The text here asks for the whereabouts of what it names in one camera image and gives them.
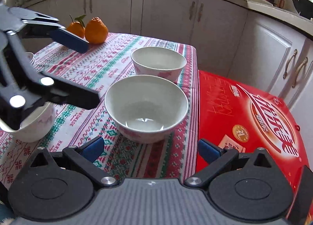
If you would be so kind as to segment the white floral bowl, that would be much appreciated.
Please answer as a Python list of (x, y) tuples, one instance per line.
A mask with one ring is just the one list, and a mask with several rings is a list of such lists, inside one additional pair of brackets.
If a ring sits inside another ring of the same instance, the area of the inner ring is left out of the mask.
[(187, 60), (178, 52), (163, 47), (142, 47), (132, 52), (137, 75), (153, 75), (177, 82)]
[(1, 130), (9, 133), (15, 139), (25, 143), (41, 140), (52, 128), (55, 122), (55, 106), (46, 102), (37, 108), (20, 125), (18, 130), (13, 130), (1, 120)]
[(131, 141), (163, 140), (188, 113), (188, 99), (173, 82), (152, 75), (134, 75), (112, 84), (104, 98), (118, 131)]

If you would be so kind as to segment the white kitchen cabinets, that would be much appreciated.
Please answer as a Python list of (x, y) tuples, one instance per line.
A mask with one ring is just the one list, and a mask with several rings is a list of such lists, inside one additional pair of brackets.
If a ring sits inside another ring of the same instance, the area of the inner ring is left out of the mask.
[(29, 0), (25, 8), (52, 15), (99, 17), (114, 33), (194, 46), (200, 70), (282, 98), (312, 140), (312, 22), (245, 0)]

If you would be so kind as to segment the patterned tablecloth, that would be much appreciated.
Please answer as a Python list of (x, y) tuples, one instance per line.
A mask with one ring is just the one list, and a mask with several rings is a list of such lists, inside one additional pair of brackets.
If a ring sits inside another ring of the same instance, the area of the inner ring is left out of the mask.
[[(186, 59), (176, 81), (137, 75), (135, 51), (164, 48)], [(111, 33), (85, 54), (53, 42), (35, 53), (37, 71), (97, 91), (100, 102), (87, 110), (54, 105), (53, 126), (40, 140), (26, 143), (1, 132), (1, 182), (10, 187), (40, 148), (56, 153), (81, 147), (99, 136), (104, 146), (95, 166), (118, 181), (178, 178), (195, 172), (198, 142), (198, 70), (196, 49), (125, 33)]]

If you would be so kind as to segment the red box beside table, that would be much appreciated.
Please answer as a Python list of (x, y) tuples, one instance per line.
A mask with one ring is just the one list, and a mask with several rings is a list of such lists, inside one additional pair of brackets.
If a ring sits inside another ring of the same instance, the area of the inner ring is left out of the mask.
[(213, 205), (241, 221), (312, 220), (312, 171), (296, 123), (274, 95), (200, 71), (200, 139), (247, 154), (209, 184)]

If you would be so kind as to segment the orange with leaf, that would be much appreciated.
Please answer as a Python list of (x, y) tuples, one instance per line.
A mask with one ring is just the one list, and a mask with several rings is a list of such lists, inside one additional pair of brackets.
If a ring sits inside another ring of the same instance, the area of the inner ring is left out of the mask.
[(66, 27), (66, 30), (77, 35), (80, 38), (85, 37), (85, 24), (83, 22), (83, 19), (86, 17), (85, 14), (80, 15), (79, 17), (73, 18), (70, 15), (71, 23)]

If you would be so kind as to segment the orange without leaf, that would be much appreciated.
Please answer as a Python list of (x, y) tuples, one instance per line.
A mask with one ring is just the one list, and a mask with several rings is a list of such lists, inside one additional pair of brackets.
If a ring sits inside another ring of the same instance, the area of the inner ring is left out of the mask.
[(93, 45), (99, 45), (106, 41), (109, 30), (99, 17), (92, 18), (86, 25), (85, 38)]

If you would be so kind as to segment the black wok pan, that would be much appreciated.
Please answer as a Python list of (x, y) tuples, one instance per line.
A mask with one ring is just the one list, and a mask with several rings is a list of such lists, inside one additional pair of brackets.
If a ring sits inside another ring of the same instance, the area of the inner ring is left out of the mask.
[(292, 0), (292, 2), (300, 16), (309, 20), (312, 18), (313, 2), (310, 0)]

